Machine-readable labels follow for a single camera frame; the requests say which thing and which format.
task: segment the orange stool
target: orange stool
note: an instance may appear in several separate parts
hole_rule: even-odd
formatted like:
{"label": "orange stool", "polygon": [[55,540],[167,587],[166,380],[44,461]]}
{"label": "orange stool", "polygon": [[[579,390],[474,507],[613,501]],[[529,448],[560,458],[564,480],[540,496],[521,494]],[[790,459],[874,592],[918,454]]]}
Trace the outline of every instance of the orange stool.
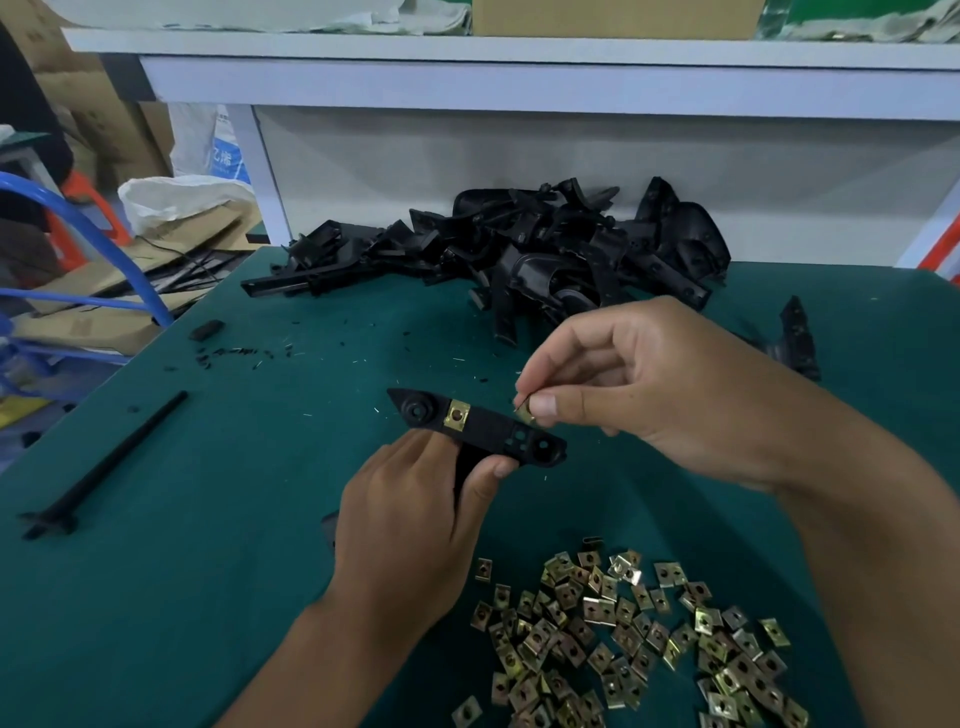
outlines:
{"label": "orange stool", "polygon": [[[77,170],[70,172],[70,176],[67,177],[60,188],[60,192],[63,193],[63,197],[67,200],[78,198],[91,200],[93,204],[97,206],[97,209],[100,210],[101,214],[107,218],[107,222],[110,225],[109,229],[104,231],[104,235],[106,235],[114,245],[123,246],[131,243],[132,238],[127,232],[127,229],[124,228],[123,223],[120,222],[120,218],[116,216],[113,208],[110,207],[109,203],[97,192],[93,184],[90,183],[90,180],[83,174]],[[83,252],[77,247],[77,244],[73,241],[73,237],[60,218],[49,209],[46,210],[46,215],[47,224],[50,226],[50,242],[53,243],[54,248],[57,249],[60,266],[63,270],[72,271],[87,263]]]}

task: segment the right hand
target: right hand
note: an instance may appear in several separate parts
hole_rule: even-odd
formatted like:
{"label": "right hand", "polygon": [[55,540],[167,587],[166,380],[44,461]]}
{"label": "right hand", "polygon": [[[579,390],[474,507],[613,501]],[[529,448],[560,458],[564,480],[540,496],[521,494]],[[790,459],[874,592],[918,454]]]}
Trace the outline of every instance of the right hand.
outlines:
{"label": "right hand", "polygon": [[516,381],[542,426],[633,433],[678,465],[731,482],[802,479],[836,447],[828,430],[864,420],[676,299],[564,321]]}

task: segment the left hand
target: left hand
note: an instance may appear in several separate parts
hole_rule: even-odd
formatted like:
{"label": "left hand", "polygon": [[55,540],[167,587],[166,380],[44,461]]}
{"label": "left hand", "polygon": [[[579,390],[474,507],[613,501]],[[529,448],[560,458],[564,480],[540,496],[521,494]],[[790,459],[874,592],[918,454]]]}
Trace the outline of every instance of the left hand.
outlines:
{"label": "left hand", "polygon": [[517,467],[501,455],[482,460],[454,510],[459,451],[446,435],[410,430],[380,448],[347,484],[336,566],[323,597],[345,628],[410,650],[453,608],[498,482]]}

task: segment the cardboard box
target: cardboard box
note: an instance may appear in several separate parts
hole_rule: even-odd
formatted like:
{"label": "cardboard box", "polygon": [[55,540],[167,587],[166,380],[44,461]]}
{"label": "cardboard box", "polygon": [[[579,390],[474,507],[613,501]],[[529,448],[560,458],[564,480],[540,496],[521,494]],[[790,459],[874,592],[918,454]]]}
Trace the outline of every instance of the cardboard box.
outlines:
{"label": "cardboard box", "polygon": [[170,164],[170,153],[174,151],[174,128],[170,123],[170,110],[167,105],[159,101],[145,101],[140,103],[140,110],[143,112],[143,118],[147,122],[147,128],[154,138],[154,143],[160,151],[160,156],[169,170],[167,174],[173,174],[173,166]]}
{"label": "cardboard box", "polygon": [[[170,174],[143,112],[117,96],[103,71],[38,73],[36,79],[52,104],[70,110],[84,139],[106,164],[124,163],[120,175],[163,177]],[[117,183],[130,179],[118,179]]]}
{"label": "cardboard box", "polygon": [[74,25],[50,10],[43,0],[2,0],[0,22],[36,72],[103,70],[96,54],[70,50],[61,28]]}
{"label": "cardboard box", "polygon": [[[162,293],[160,299],[170,310],[202,298],[213,286],[196,291]],[[122,296],[118,301],[140,302],[137,296]],[[82,305],[49,316],[24,313],[13,317],[13,335],[52,347],[107,350],[134,356],[152,342],[163,329],[147,311],[128,308]]]}
{"label": "cardboard box", "polygon": [[[234,206],[214,207],[193,217],[166,223],[156,232],[135,238],[123,250],[141,271],[152,271],[204,244],[213,247],[219,237],[232,233],[241,216],[241,211]],[[72,296],[97,296],[125,281],[126,278],[117,268],[101,259],[91,260],[34,290]],[[72,305],[60,301],[39,301],[31,299],[29,295],[24,298],[41,314],[54,313]]]}
{"label": "cardboard box", "polygon": [[473,34],[747,40],[764,0],[473,0]]}

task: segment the shelf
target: shelf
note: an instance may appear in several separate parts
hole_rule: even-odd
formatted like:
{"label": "shelf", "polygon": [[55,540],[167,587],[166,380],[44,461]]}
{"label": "shelf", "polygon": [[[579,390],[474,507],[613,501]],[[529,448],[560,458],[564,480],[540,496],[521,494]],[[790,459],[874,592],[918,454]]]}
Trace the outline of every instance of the shelf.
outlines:
{"label": "shelf", "polygon": [[909,44],[66,31],[160,101],[960,120],[960,48]]}
{"label": "shelf", "polygon": [[960,70],[960,47],[909,43],[343,36],[65,29],[75,51],[341,61]]}

